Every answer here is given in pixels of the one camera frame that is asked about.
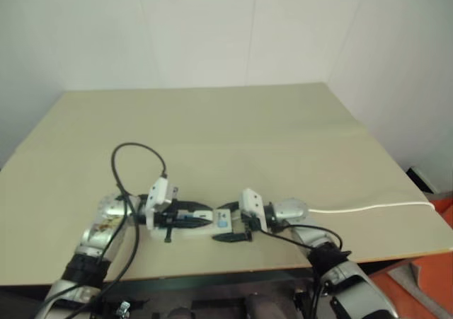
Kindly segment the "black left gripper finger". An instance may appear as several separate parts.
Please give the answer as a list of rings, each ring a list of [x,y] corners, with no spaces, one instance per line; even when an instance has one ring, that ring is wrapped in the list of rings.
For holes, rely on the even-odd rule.
[[[184,218],[184,219],[176,219],[173,222],[173,227],[174,228],[199,228],[199,227],[203,227],[203,226],[208,226],[210,224],[212,224],[212,221],[209,219],[189,217],[189,218]]]
[[[176,208],[179,210],[209,210],[210,207],[194,201],[176,200]]]

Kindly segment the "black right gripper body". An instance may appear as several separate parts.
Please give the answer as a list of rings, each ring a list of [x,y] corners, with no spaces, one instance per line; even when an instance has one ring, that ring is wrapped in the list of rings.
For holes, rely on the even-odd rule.
[[[251,242],[253,240],[253,232],[261,231],[260,219],[255,214],[241,214],[241,220],[244,224],[246,240]]]

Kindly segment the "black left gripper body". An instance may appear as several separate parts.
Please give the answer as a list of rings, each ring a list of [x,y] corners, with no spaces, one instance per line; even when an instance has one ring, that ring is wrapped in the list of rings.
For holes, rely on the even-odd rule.
[[[163,211],[154,214],[154,228],[165,230],[165,243],[172,242],[172,232],[180,225],[178,220],[179,206],[180,202],[172,202]]]

